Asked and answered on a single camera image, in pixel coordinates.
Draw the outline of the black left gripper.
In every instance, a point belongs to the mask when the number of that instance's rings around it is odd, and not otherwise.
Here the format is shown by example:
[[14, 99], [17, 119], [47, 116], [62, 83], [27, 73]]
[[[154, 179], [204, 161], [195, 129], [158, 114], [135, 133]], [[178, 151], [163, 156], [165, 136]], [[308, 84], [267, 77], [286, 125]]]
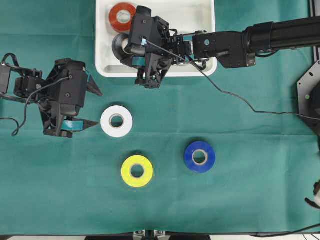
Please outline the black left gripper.
[[[79, 119], [78, 115], [69, 117], [61, 114], [62, 108], [59, 104], [50, 100], [48, 88], [66, 78], [61, 78], [56, 83], [49, 82], [47, 78], [43, 79], [42, 71], [20, 67], [17, 61], [14, 62], [13, 70], [19, 74], [15, 80], [14, 100], [23, 103], [25, 107], [30, 104], [38, 106], [44, 135], [71, 138], [76, 132], [82, 132], [98, 125], [96, 121]], [[102, 97], [103, 93], [91, 73], [89, 71], [85, 73], [87, 74], [87, 91]]]

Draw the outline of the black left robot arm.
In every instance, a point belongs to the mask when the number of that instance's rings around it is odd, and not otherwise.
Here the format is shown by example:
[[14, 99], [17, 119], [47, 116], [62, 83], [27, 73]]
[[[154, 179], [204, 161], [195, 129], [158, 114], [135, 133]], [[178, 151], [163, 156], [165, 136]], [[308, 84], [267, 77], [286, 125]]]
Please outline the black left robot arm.
[[1, 99], [25, 107], [37, 105], [44, 135], [71, 138], [73, 133], [96, 126], [96, 121], [77, 118], [87, 92], [102, 96], [82, 61], [56, 60], [46, 79], [41, 70], [20, 67], [14, 54], [6, 54], [0, 63]]

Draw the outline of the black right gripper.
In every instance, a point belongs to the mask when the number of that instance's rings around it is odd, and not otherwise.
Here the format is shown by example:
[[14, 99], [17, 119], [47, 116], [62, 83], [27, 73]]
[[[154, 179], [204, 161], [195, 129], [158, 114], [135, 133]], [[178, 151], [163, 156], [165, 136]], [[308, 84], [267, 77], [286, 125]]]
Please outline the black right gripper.
[[129, 56], [120, 62], [130, 68], [137, 68], [136, 85], [147, 89], [158, 89], [173, 65], [184, 64], [184, 60], [192, 61], [192, 44], [178, 35], [176, 29], [156, 16], [152, 18], [150, 37], [145, 45], [145, 55]]

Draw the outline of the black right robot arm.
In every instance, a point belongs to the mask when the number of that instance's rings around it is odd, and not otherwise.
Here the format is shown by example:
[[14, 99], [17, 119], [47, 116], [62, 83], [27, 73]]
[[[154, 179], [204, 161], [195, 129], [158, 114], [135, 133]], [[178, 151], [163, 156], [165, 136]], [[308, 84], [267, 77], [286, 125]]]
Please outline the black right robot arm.
[[174, 65], [190, 64], [203, 71], [207, 61], [215, 58], [226, 69], [247, 68], [255, 65], [257, 57], [319, 43], [319, 17], [260, 23], [241, 32], [178, 34], [162, 18], [138, 13], [130, 33], [113, 39], [112, 51], [123, 65], [137, 70], [137, 85], [157, 89]]

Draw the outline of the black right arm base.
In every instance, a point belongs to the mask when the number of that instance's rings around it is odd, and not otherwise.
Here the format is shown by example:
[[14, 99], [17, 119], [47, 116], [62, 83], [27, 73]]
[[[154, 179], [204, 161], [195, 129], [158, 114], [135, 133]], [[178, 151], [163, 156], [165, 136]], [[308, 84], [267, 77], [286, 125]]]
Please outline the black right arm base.
[[301, 120], [320, 136], [320, 61], [297, 81], [298, 113]]

